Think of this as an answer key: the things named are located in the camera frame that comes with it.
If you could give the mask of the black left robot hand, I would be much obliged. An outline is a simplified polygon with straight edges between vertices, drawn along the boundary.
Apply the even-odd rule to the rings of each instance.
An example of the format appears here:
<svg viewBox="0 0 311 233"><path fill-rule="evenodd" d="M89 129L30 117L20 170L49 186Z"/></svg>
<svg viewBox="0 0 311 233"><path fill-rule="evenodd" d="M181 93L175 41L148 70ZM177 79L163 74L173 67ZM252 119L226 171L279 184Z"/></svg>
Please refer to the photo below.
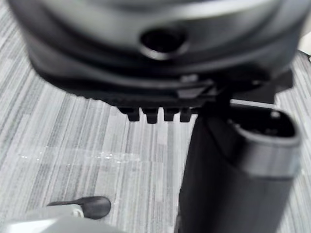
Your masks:
<svg viewBox="0 0 311 233"><path fill-rule="evenodd" d="M30 63L52 85L131 122L197 115L177 233L274 233L301 133L273 103L293 86L308 0L10 0Z"/></svg>

